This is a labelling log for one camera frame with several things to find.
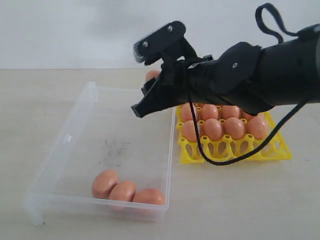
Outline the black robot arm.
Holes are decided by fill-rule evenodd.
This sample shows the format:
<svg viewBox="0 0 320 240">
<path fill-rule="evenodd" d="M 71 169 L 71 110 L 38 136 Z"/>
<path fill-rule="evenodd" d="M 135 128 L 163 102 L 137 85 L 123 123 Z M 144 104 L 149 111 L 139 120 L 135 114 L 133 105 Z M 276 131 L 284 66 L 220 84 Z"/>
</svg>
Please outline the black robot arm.
<svg viewBox="0 0 320 240">
<path fill-rule="evenodd" d="M 142 118 L 187 102 L 238 106 L 250 115 L 303 100 L 320 101 L 320 27 L 263 48 L 239 42 L 218 59 L 198 57 L 180 21 L 165 24 L 133 46 L 137 62 L 162 60 L 160 75 L 142 87 L 132 106 Z"/>
</svg>

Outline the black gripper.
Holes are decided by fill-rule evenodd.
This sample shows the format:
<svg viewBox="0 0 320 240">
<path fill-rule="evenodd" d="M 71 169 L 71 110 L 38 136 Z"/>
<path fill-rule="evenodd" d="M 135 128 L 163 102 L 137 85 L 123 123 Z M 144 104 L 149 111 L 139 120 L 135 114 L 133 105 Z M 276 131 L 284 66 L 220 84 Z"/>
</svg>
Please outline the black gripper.
<svg viewBox="0 0 320 240">
<path fill-rule="evenodd" d="M 213 90 L 218 61 L 212 57 L 174 60 L 164 55 L 160 76 L 147 80 L 143 98 L 131 106 L 138 118 L 188 102 L 224 105 Z"/>
</svg>

